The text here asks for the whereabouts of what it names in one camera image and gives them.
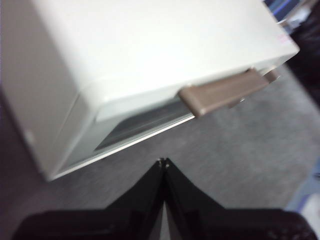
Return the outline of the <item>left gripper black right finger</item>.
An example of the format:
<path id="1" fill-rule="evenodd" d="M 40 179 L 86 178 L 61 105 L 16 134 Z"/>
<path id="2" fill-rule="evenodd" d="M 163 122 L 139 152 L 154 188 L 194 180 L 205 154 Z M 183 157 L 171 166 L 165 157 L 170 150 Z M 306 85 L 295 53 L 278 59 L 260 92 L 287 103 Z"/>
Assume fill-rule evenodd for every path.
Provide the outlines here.
<path id="1" fill-rule="evenodd" d="M 225 208 L 194 185 L 169 159 L 164 163 L 170 227 L 183 240 L 315 240 L 299 213 L 278 208 Z"/>

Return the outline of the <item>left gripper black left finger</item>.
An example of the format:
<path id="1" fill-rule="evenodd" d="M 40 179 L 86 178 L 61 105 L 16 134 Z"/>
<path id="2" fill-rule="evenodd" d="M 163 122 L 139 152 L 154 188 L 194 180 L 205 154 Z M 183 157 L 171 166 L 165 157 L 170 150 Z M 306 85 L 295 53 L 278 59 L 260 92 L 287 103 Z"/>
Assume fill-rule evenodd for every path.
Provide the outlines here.
<path id="1" fill-rule="evenodd" d="M 101 209 L 55 210 L 26 217 L 14 240 L 148 240 L 161 224 L 165 160 L 159 159 L 128 191 Z"/>

